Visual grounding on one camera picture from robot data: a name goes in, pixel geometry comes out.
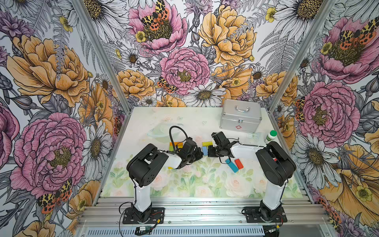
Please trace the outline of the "orange block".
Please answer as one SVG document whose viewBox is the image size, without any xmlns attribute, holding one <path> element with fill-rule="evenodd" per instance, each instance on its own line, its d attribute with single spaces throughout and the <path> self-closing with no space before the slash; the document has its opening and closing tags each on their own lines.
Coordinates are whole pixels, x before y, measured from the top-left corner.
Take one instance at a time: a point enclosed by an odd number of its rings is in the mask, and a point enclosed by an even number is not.
<svg viewBox="0 0 379 237">
<path fill-rule="evenodd" d="M 174 144 L 170 143 L 170 146 L 174 147 L 177 146 L 179 148 L 183 147 L 183 142 L 175 142 Z"/>
</svg>

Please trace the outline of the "light blue block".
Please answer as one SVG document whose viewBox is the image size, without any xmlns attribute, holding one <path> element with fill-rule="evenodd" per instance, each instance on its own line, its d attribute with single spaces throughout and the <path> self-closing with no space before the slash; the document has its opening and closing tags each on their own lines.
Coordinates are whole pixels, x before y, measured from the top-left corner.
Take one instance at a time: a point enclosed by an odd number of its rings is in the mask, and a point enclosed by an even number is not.
<svg viewBox="0 0 379 237">
<path fill-rule="evenodd" d="M 203 146 L 203 147 L 202 147 L 202 152 L 203 152 L 203 155 L 204 155 L 204 156 L 208 156 L 208 149 L 207 149 L 206 146 Z"/>
</svg>

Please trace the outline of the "red block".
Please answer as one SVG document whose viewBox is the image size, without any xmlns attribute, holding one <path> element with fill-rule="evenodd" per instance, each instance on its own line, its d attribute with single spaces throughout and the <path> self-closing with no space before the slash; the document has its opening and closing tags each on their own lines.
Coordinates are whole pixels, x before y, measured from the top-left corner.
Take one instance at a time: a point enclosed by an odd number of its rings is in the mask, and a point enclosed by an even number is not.
<svg viewBox="0 0 379 237">
<path fill-rule="evenodd" d="M 241 169 L 244 168 L 244 166 L 243 166 L 243 164 L 242 164 L 242 162 L 241 162 L 240 159 L 236 159 L 235 160 L 235 164 L 236 164 L 236 166 L 238 167 L 239 170 L 241 170 Z"/>
</svg>

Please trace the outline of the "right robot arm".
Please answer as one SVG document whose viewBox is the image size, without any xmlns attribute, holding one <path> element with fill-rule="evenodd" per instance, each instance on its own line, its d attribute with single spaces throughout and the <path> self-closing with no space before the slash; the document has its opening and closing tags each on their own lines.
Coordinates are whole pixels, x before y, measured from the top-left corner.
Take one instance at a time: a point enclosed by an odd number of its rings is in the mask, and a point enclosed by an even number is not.
<svg viewBox="0 0 379 237">
<path fill-rule="evenodd" d="M 212 139 L 216 147 L 209 155 L 228 158 L 255 158 L 259 162 L 265 178 L 266 190 L 259 207 L 245 207 L 241 213 L 248 223 L 278 223 L 287 222 L 282 207 L 282 197 L 285 186 L 296 171 L 296 164 L 284 149 L 275 141 L 265 146 L 245 145 L 238 139 L 230 141 L 223 132 L 213 132 Z"/>
</svg>

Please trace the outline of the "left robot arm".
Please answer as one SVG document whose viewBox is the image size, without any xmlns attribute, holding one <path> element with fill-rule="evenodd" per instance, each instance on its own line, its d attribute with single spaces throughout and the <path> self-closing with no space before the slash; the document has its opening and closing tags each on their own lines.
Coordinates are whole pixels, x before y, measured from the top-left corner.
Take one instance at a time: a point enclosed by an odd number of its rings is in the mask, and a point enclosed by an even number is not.
<svg viewBox="0 0 379 237">
<path fill-rule="evenodd" d="M 157 214 L 164 215 L 164 208 L 153 208 L 150 197 L 151 184 L 163 168 L 182 169 L 203 157 L 200 147 L 188 138 L 175 151 L 159 150 L 148 144 L 127 165 L 129 177 L 134 184 L 134 203 L 126 210 L 124 224 L 152 223 Z"/>
</svg>

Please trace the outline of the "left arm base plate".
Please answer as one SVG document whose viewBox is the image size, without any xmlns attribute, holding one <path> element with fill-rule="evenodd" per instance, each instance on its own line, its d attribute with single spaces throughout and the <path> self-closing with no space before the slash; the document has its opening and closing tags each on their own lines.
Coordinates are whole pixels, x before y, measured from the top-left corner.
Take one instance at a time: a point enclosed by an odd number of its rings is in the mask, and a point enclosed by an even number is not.
<svg viewBox="0 0 379 237">
<path fill-rule="evenodd" d="M 163 224 L 164 207 L 149 207 L 144 212 L 138 211 L 135 207 L 126 209 L 122 218 L 122 224 Z"/>
</svg>

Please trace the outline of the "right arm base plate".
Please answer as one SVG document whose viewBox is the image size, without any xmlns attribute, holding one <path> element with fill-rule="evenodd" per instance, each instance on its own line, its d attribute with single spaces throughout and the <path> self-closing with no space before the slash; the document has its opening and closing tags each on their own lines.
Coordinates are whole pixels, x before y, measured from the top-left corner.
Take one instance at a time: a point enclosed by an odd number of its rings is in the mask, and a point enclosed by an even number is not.
<svg viewBox="0 0 379 237">
<path fill-rule="evenodd" d="M 266 207 L 247 206 L 241 211 L 245 216 L 247 223 L 286 223 L 287 216 L 282 206 L 275 210 Z"/>
</svg>

